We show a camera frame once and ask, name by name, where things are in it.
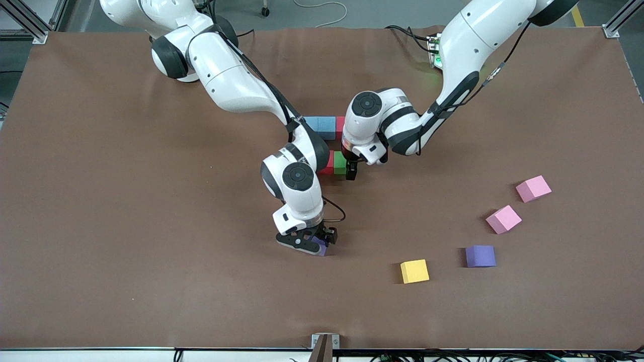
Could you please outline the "yellow foam cube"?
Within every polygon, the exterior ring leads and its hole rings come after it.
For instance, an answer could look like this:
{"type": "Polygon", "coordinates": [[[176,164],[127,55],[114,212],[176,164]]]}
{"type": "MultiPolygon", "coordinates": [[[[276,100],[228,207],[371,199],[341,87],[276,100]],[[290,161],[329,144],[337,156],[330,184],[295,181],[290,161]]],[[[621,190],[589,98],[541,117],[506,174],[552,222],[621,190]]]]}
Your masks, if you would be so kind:
{"type": "Polygon", "coordinates": [[[430,280],[427,262],[425,259],[402,262],[400,264],[400,270],[404,284],[412,284],[430,280]]]}

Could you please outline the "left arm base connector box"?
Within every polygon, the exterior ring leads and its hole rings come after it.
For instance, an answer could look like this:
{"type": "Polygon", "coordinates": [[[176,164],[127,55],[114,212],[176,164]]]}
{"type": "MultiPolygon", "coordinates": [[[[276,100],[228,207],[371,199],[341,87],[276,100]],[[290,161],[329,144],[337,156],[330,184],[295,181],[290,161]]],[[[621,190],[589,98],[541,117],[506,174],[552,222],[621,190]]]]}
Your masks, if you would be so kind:
{"type": "Polygon", "coordinates": [[[433,35],[428,35],[428,37],[426,37],[428,49],[430,50],[429,52],[430,66],[432,68],[436,68],[439,70],[443,69],[441,55],[440,55],[441,36],[442,36],[442,33],[437,33],[433,35]]]}

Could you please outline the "pink foam cube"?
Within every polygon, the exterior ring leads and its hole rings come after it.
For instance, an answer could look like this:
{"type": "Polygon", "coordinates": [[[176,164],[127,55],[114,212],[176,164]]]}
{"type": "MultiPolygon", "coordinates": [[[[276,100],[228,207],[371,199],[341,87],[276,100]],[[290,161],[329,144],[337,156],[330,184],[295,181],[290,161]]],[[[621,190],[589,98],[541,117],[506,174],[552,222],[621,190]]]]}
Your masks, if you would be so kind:
{"type": "Polygon", "coordinates": [[[486,222],[496,234],[508,232],[522,222],[522,218],[509,205],[500,208],[486,218],[486,222]]]}
{"type": "Polygon", "coordinates": [[[527,203],[539,199],[552,192],[543,175],[526,179],[515,187],[522,202],[527,203]]]}

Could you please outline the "grey metal bracket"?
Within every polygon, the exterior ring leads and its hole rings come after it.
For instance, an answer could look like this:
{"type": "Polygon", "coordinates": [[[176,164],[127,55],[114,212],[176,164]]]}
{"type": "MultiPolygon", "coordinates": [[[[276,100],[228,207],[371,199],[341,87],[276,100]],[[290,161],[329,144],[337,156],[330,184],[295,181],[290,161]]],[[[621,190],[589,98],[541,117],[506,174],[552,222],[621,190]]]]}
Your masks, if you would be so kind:
{"type": "Polygon", "coordinates": [[[340,335],[318,333],[312,335],[312,352],[308,362],[334,362],[334,350],[340,348],[340,335]]]}

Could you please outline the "aluminium frame profile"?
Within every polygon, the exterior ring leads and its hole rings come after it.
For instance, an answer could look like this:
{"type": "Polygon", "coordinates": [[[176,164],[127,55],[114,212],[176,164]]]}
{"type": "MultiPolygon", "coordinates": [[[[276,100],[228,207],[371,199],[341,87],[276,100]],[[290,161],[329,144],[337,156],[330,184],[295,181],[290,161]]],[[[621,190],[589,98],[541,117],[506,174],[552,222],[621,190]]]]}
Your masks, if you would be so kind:
{"type": "Polygon", "coordinates": [[[628,0],[606,24],[602,25],[605,37],[607,39],[619,38],[619,29],[640,9],[644,9],[644,0],[628,0]]]}
{"type": "Polygon", "coordinates": [[[57,31],[60,27],[60,23],[63,19],[64,14],[66,13],[68,3],[69,0],[56,0],[51,18],[48,21],[48,25],[50,26],[51,30],[57,31]]]}
{"type": "Polygon", "coordinates": [[[45,44],[49,32],[53,31],[23,0],[0,0],[0,9],[22,28],[22,32],[14,32],[13,37],[30,35],[34,44],[45,44]]]}

